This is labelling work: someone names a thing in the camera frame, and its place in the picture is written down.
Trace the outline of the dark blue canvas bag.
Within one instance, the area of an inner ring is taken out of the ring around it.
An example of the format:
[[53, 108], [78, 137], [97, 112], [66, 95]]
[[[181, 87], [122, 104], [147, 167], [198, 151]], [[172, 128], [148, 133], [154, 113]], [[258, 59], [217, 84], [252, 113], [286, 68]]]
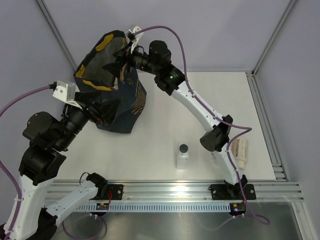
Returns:
[[125, 63], [111, 71], [103, 67], [116, 62], [114, 53], [128, 42], [125, 33], [113, 30], [104, 34], [73, 73], [80, 99], [100, 118], [100, 130], [130, 134], [146, 105], [147, 92], [137, 70]]

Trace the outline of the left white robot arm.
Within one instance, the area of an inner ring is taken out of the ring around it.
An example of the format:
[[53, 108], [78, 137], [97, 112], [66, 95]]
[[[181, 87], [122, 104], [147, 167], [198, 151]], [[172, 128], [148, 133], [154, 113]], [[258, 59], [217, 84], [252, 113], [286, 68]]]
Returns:
[[120, 101], [102, 104], [87, 102], [68, 106], [62, 119], [37, 112], [27, 122], [23, 136], [29, 140], [14, 182], [17, 197], [9, 219], [0, 227], [3, 240], [49, 240], [58, 227], [79, 206], [97, 200], [97, 210], [107, 210], [111, 201], [121, 200], [123, 186], [109, 184], [98, 173], [90, 173], [78, 187], [62, 199], [45, 205], [47, 192], [66, 160], [64, 152], [89, 122], [111, 123]]

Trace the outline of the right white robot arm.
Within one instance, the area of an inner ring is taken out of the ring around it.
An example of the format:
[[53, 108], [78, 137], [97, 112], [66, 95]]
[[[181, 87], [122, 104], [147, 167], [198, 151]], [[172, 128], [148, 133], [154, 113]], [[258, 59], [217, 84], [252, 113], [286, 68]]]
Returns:
[[167, 44], [161, 40], [152, 41], [148, 53], [139, 52], [130, 42], [113, 54], [114, 62], [102, 68], [117, 78], [123, 66], [154, 75], [157, 87], [184, 105], [203, 126], [205, 134], [199, 141], [215, 156], [222, 170], [228, 196], [237, 199], [244, 193], [248, 180], [239, 169], [231, 150], [229, 133], [233, 127], [233, 118], [216, 112], [197, 94], [187, 80], [187, 75], [172, 64], [171, 55]]

